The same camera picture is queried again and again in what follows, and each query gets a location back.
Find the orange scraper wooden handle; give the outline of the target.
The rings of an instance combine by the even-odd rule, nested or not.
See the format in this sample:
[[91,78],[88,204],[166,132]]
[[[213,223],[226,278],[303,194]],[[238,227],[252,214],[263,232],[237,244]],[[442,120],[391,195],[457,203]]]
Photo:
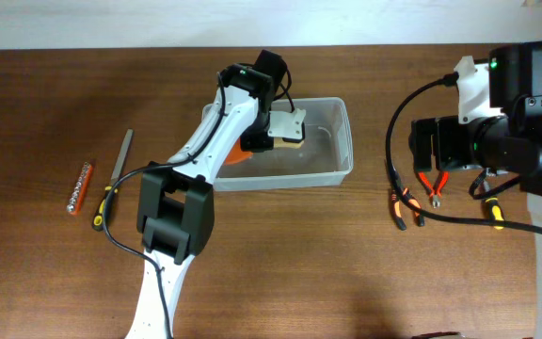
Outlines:
[[[272,141],[272,150],[274,149],[300,149],[305,143],[304,139],[294,140],[283,137],[274,137]],[[246,150],[241,145],[241,139],[238,138],[237,141],[232,146],[229,154],[224,160],[225,166],[236,165],[242,162],[245,162],[251,158],[256,151]]]

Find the clear plastic container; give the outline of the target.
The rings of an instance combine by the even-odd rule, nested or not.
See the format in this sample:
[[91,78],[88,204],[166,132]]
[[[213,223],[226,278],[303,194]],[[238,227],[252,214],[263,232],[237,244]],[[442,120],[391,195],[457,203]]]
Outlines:
[[338,186],[354,167],[350,121],[338,97],[295,99],[306,111],[305,139],[225,165],[216,191],[249,191],[311,186]]

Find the metal file yellow black handle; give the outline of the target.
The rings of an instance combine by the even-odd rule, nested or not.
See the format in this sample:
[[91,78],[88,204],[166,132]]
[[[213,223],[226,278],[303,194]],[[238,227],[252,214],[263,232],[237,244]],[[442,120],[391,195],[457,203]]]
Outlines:
[[104,212],[104,207],[105,207],[105,199],[107,198],[110,191],[112,190],[112,185],[115,184],[120,178],[120,175],[126,163],[129,149],[131,147],[133,136],[134,136],[134,130],[129,128],[126,131],[125,137],[121,143],[120,151],[115,163],[115,167],[113,168],[109,184],[104,189],[104,195],[100,203],[98,204],[97,210],[94,213],[93,219],[91,221],[91,227],[96,232],[100,232],[103,229],[103,222],[104,222],[103,212]]

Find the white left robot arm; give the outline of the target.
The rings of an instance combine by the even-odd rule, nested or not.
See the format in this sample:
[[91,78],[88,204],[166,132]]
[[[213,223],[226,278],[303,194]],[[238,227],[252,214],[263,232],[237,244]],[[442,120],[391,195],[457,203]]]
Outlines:
[[213,183],[233,147],[274,147],[271,105],[288,67],[263,50],[253,64],[232,64],[217,77],[215,100],[192,137],[141,179],[137,229],[145,266],[130,338],[170,338],[187,270],[215,223]]

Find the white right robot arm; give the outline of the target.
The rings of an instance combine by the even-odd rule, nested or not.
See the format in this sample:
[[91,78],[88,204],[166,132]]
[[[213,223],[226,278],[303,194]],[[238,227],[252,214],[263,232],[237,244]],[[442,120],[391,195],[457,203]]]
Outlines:
[[411,124],[413,168],[517,175],[534,227],[542,338],[542,41],[502,46],[482,61],[464,56],[443,82],[456,86],[458,112]]

